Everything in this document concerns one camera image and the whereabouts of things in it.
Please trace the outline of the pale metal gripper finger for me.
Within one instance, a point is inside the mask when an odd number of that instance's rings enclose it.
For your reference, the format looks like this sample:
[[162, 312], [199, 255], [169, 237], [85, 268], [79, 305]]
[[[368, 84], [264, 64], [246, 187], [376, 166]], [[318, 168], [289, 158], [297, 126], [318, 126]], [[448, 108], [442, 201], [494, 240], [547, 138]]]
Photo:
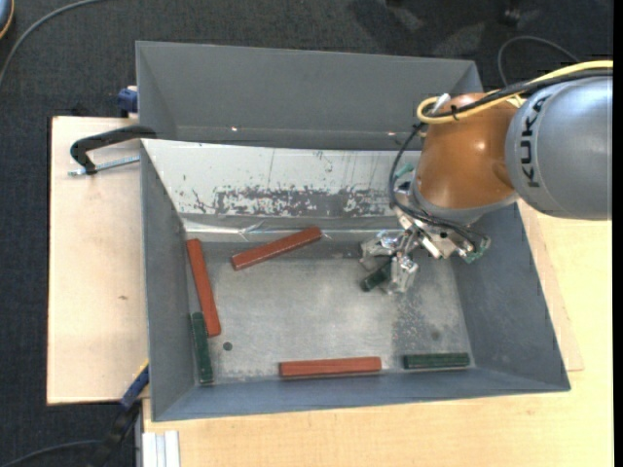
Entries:
[[396, 255], [390, 262], [389, 281], [387, 292], [389, 294], [403, 294], [413, 284], [419, 265], [409, 255]]
[[373, 237], [362, 241], [360, 243], [360, 264], [364, 267], [371, 267], [376, 258], [395, 256], [403, 247], [405, 237], [404, 232], [382, 230]]

